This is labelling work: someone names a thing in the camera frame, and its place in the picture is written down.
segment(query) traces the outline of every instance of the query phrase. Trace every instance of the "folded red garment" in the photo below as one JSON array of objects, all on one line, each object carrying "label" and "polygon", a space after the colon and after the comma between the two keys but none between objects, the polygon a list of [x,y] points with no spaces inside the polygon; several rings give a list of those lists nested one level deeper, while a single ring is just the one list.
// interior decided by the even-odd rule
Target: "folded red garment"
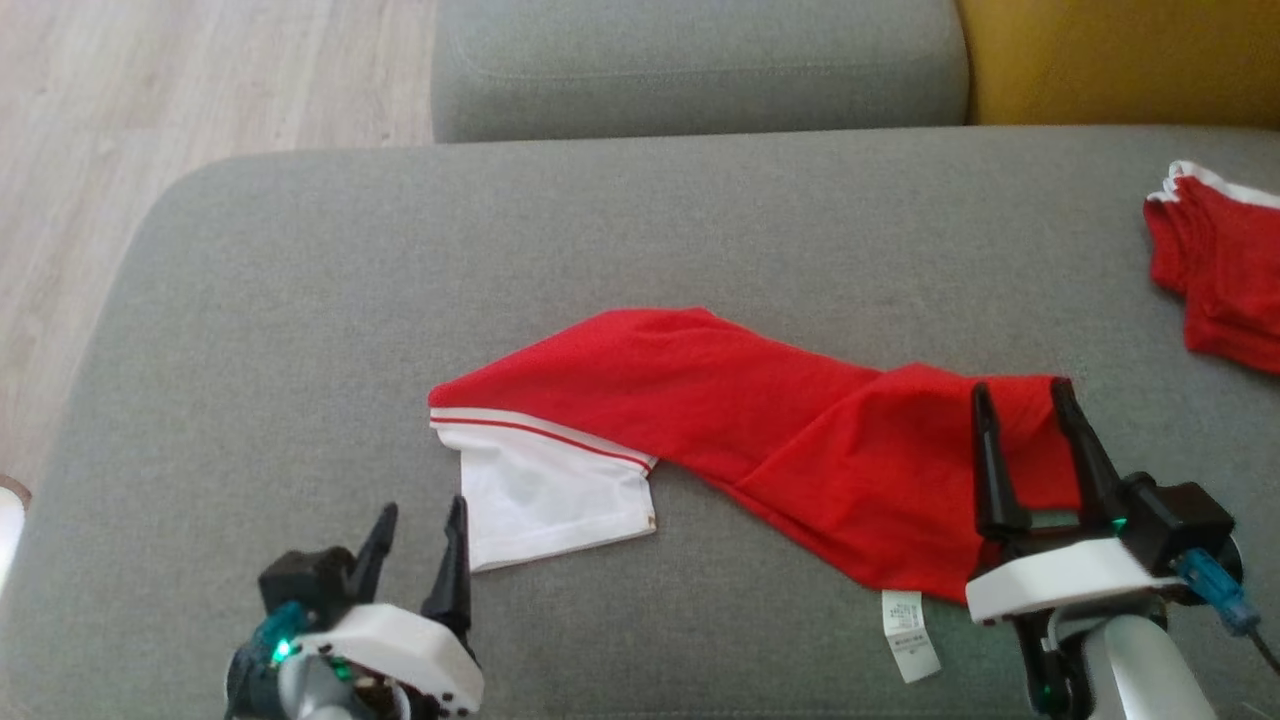
[{"label": "folded red garment", "polygon": [[[1079,505],[1048,377],[983,378],[1024,505]],[[462,451],[472,565],[652,532],[653,459],[682,465],[873,588],[964,602],[977,561],[975,378],[882,373],[707,310],[617,310],[429,398]],[[636,483],[644,492],[636,492]]]},{"label": "folded red garment", "polygon": [[1280,373],[1280,196],[1180,160],[1143,214],[1152,279],[1187,297],[1187,347]]}]

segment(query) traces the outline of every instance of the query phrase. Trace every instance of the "red fabric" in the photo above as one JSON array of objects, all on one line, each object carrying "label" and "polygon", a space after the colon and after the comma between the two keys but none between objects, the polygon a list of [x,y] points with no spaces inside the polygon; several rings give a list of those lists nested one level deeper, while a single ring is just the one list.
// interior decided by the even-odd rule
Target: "red fabric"
[{"label": "red fabric", "polygon": [[[1051,378],[987,379],[1019,498],[1076,507]],[[429,402],[525,413],[677,462],[859,583],[964,602],[979,546],[974,382],[840,363],[707,310],[617,310]]]},{"label": "red fabric", "polygon": [[1151,277],[1187,299],[1188,350],[1280,373],[1280,209],[1233,200],[1193,176],[1147,200]]}]

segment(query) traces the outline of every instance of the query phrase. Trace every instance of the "mustard yellow fabric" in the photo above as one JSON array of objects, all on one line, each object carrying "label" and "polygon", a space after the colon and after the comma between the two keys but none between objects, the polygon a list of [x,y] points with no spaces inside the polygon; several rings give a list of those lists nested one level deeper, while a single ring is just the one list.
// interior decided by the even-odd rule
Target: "mustard yellow fabric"
[{"label": "mustard yellow fabric", "polygon": [[1280,128],[1280,0],[957,0],[977,124]]}]

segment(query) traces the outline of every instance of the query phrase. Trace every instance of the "care label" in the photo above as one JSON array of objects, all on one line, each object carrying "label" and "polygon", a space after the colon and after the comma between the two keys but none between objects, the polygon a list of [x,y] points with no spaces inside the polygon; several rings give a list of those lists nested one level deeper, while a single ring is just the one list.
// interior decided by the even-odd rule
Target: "care label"
[{"label": "care label", "polygon": [[918,592],[884,591],[884,639],[893,651],[893,660],[902,680],[914,683],[942,670],[929,634],[924,632],[924,605]]}]

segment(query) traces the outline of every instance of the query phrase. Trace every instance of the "gray cushion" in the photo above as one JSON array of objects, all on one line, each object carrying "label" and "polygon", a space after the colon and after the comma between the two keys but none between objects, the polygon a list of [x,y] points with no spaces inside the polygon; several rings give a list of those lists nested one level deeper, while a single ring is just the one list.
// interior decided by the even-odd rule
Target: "gray cushion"
[{"label": "gray cushion", "polygon": [[438,142],[961,124],[951,0],[444,0]]},{"label": "gray cushion", "polygon": [[[0,666],[36,717],[216,717],[259,570],[357,543],[421,601],[457,487],[436,383],[616,306],[703,305],[851,363],[1064,373],[1121,471],[1240,520],[1280,625],[1280,382],[1181,345],[1147,278],[1169,160],[1280,178],[1280,135],[951,128],[221,163],[156,205],[120,270],[6,591]],[[879,594],[686,473],[657,534],[475,580],[488,717],[1023,717],[1007,628],[927,602],[906,687]],[[1280,642],[1280,632],[1270,634]],[[1211,611],[1174,635],[1230,717],[1275,678]]]}]

